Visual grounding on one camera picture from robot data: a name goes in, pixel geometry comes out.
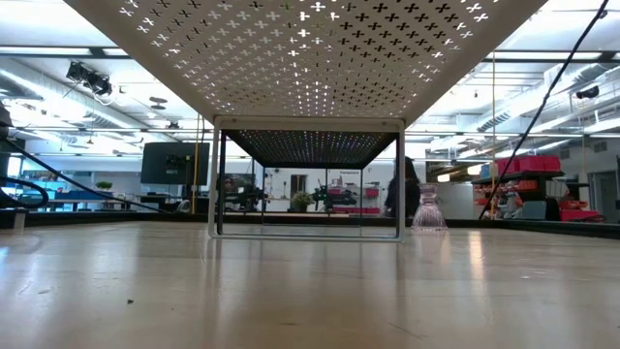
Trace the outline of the pink ribbed glass candle holder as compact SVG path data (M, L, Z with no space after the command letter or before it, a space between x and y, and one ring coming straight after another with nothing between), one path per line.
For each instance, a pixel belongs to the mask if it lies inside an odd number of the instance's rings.
M418 209L413 218L412 228L416 231L443 231L446 220L438 206L438 188L434 183L420 186Z

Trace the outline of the small background potted plant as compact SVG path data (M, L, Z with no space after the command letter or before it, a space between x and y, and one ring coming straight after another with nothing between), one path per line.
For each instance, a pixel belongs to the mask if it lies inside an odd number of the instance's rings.
M306 212L308 207L314 204L314 200L311 194L299 191L292 196L291 204L295 212Z

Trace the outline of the black perforated metal shelf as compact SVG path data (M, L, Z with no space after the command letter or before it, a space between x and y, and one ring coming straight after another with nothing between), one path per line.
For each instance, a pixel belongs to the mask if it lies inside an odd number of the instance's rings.
M224 174L226 141L240 142L240 147L265 168L365 169L389 145L396 145L395 235L392 238L365 238L310 235L226 235L224 222ZM208 234L212 238L315 240L351 242L400 242L405 229L405 153L404 132L375 131L275 131L223 130L213 146L212 163L219 169L212 172L209 193Z

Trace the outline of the white perforated metal shelf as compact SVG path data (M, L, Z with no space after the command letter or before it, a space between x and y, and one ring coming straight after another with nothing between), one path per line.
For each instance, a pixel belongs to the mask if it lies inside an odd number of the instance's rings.
M546 0L65 0L223 130L405 132Z

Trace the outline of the person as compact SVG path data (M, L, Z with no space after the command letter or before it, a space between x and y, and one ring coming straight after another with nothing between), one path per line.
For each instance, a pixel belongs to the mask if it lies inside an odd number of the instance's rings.
M388 184L387 198L384 203L385 215L387 217L396 217L396 184L397 180L394 177ZM417 176L413 160L405 157L405 216L407 218L413 218L419 208L420 201L420 181Z

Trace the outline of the large black monitor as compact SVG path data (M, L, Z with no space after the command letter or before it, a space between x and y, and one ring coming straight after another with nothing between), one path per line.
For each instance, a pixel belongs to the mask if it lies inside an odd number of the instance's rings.
M147 143L144 146L142 184L206 185L209 143Z

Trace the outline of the shelving rack with red bins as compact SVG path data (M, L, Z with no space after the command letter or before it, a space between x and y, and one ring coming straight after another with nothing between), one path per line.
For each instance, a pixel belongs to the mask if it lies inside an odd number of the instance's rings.
M580 196L588 186L565 175L556 155L518 156L481 167L474 204L481 219L600 223L604 217Z

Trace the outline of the blue table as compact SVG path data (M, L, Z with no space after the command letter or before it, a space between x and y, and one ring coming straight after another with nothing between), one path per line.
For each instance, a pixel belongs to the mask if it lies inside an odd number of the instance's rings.
M97 207L102 207L108 201L99 195L81 190L47 191L47 194L48 202L42 207L43 211L94 210Z

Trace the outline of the black ceiling-hung device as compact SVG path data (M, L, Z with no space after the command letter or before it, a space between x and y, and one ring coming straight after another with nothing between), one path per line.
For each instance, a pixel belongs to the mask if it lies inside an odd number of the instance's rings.
M108 76L92 71L80 62L70 63L66 78L89 88L94 95L99 97L109 96L113 90Z

